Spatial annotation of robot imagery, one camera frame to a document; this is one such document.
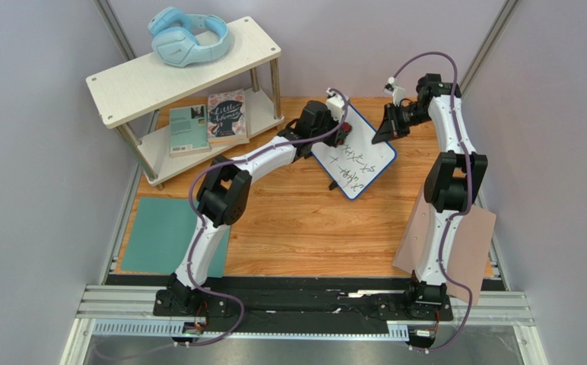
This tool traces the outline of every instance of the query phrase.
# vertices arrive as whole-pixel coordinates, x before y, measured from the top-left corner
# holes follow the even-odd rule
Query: headphone headband
[[[192,34],[194,28],[205,28],[216,33],[219,40],[211,46],[200,46]],[[168,65],[184,67],[190,63],[207,62],[220,58],[230,48],[231,38],[226,23],[214,15],[185,14],[168,7],[149,23],[154,38],[152,49]]]

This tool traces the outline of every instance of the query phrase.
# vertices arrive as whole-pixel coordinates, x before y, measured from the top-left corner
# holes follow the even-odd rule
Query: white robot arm
[[[341,120],[344,108],[342,97],[328,91],[326,103],[311,101],[303,110],[299,119],[292,121],[285,130],[278,133],[269,143],[243,156],[227,160],[216,157],[213,165],[224,163],[226,166],[206,174],[199,189],[197,199],[198,211],[204,222],[197,220],[186,256],[170,279],[168,288],[185,289],[186,293],[197,285],[203,285],[208,278],[208,267],[221,238],[244,212],[250,186],[278,167],[293,163],[301,157],[311,154],[312,145],[322,142],[335,147],[345,140],[350,131],[347,123],[328,137],[318,141],[306,141],[329,133]],[[197,240],[197,232],[204,228]],[[188,265],[192,277],[188,275]]]
[[[440,251],[442,267],[446,272],[455,234],[462,221],[462,215],[457,213],[465,212],[468,199],[475,199],[487,169],[487,158],[477,154],[469,141],[457,85],[453,100],[457,120],[454,121],[451,88],[452,84],[442,82],[440,75],[427,74],[417,83],[417,101],[409,100],[403,105],[405,91],[397,86],[394,78],[390,78],[385,91],[392,95],[393,101],[386,105],[382,124],[373,138],[374,144],[390,141],[408,135],[413,125],[430,120],[435,125],[440,154],[424,184],[424,199],[430,203],[427,241],[414,271],[415,281],[411,282],[409,290],[409,305],[418,303],[418,309],[440,308],[443,303],[447,280],[439,268]],[[466,171],[465,156],[469,156],[471,164],[471,192],[467,191],[466,176],[453,176],[456,169]]]
[[[263,145],[257,150],[249,152],[248,154],[240,157],[232,158],[231,160],[247,161],[250,160],[249,157],[258,155],[255,159],[250,160],[250,162],[238,162],[234,164],[235,167],[246,171],[252,177],[250,180],[250,185],[253,185],[271,171],[277,169],[278,167],[288,165],[294,161],[294,158],[296,157],[296,148],[291,144],[273,148],[275,145],[283,144],[284,142],[288,141],[289,140],[287,140],[285,137],[276,136],[269,143]],[[267,153],[259,155],[262,150],[267,148],[273,149]],[[204,215],[204,221],[204,233],[199,238],[197,245],[193,245],[196,235],[192,235],[188,252],[186,252],[186,256],[183,258],[181,265],[179,265],[179,267],[175,270],[175,274],[178,280],[190,288],[195,287],[195,285],[190,281],[187,273],[188,257],[190,256],[192,247],[195,247],[195,251],[192,253],[192,277],[195,279],[197,284],[203,285],[203,283],[206,281],[206,278],[208,278],[208,267],[211,264],[213,254],[217,250],[217,246],[219,246],[221,238],[224,236],[226,231],[230,229],[230,225],[226,224],[221,224],[215,227],[213,220],[211,220],[206,215]],[[201,227],[201,220],[198,219],[195,232],[199,232]]]

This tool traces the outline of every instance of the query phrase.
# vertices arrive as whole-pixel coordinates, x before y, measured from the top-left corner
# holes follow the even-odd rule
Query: book
[[[210,152],[206,105],[170,109],[170,157]]]
[[[249,143],[244,90],[208,97],[208,142],[212,146]]]

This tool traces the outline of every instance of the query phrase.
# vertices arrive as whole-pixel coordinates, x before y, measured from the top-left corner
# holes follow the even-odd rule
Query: wooden surface
[[[115,128],[276,59],[282,53],[251,17],[230,22],[228,30],[233,45],[226,55],[212,62],[179,68],[166,65],[159,56],[149,53],[89,76],[87,86],[106,127]],[[217,42],[211,31],[196,37],[204,45]]]
[[[283,98],[285,122],[299,117],[309,100]],[[161,112],[157,127],[167,125],[170,107],[205,101],[186,98],[169,105]],[[352,103],[366,119],[378,125],[388,101],[389,98],[354,98]],[[275,133],[267,131],[224,155],[235,157],[250,152],[270,141]],[[417,191],[439,151],[433,124],[413,127],[408,137],[392,145],[397,150],[397,160],[352,202],[338,190],[328,190],[330,179],[313,158],[298,160],[260,179],[251,188],[246,212],[230,230],[225,275],[408,276],[391,264]],[[116,273],[131,273],[121,271],[120,265],[140,197],[187,198],[193,178],[209,165],[210,161],[206,161],[168,180],[163,191],[141,177]],[[489,262],[485,276],[493,276]]]

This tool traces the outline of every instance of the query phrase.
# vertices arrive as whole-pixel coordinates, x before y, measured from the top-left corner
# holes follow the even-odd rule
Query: shelf board
[[[249,123],[249,137],[263,133],[283,121],[284,118],[273,117],[273,103],[263,90],[254,93],[251,89],[244,91],[246,101],[246,118]],[[233,146],[213,148],[203,154],[192,154],[183,157],[170,157],[168,144],[170,141],[169,126],[163,127],[144,136],[138,147],[148,163],[157,172],[158,178],[150,181],[152,186],[158,185],[176,175],[231,149]]]
[[[280,47],[251,17],[230,22],[228,29],[233,45],[213,62],[177,68],[150,53],[89,76],[87,86],[104,125],[113,129],[281,54]],[[212,44],[217,36],[208,31],[197,39],[200,44]]]

